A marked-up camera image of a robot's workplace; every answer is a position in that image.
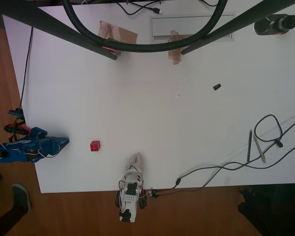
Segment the pen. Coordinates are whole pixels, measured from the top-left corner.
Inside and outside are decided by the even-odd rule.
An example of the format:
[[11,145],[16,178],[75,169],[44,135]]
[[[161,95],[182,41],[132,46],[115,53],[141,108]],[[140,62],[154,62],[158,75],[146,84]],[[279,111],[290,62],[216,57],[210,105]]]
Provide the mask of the pen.
[[266,157],[265,157],[264,153],[263,153],[262,150],[261,150],[261,147],[260,147],[260,145],[259,145],[259,142],[258,142],[258,139],[257,139],[256,135],[254,135],[254,140],[255,140],[255,142],[256,142],[256,145],[257,145],[257,148],[258,148],[258,151],[259,151],[259,153],[260,153],[260,156],[261,156],[262,161],[263,161],[264,163],[266,163]]
[[250,130],[250,132],[249,132],[249,143],[248,143],[247,162],[250,161],[251,138],[252,138],[252,130]]

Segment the white robotic arm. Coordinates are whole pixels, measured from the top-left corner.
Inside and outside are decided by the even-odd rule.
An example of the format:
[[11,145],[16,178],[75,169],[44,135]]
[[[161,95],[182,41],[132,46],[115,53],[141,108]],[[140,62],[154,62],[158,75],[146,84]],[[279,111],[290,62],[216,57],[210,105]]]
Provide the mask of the white robotic arm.
[[134,222],[137,214],[137,201],[143,190],[143,162],[140,153],[132,156],[125,175],[119,182],[120,221]]

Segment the shoe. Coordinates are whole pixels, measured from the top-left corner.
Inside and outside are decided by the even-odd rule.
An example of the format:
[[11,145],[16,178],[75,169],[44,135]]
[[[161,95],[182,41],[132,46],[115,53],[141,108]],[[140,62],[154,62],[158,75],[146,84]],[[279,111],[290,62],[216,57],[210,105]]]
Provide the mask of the shoe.
[[30,197],[26,188],[22,185],[15,183],[12,185],[13,191],[13,207],[21,207],[26,210],[26,213],[30,211]]

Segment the red block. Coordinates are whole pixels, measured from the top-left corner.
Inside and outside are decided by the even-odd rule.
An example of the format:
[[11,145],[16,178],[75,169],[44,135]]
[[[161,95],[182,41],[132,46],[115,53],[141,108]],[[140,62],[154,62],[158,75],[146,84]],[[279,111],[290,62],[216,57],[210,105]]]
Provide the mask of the red block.
[[93,141],[90,144],[90,151],[99,151],[100,149],[100,142],[99,141]]

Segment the blue robotic arm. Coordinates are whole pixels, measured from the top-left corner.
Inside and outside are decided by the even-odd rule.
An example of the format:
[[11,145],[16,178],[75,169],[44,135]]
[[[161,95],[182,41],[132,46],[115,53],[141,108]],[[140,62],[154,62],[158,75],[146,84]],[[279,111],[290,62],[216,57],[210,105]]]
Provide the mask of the blue robotic arm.
[[45,157],[56,156],[67,144],[69,139],[48,137],[47,132],[34,127],[29,136],[16,142],[0,144],[0,162],[37,162]]

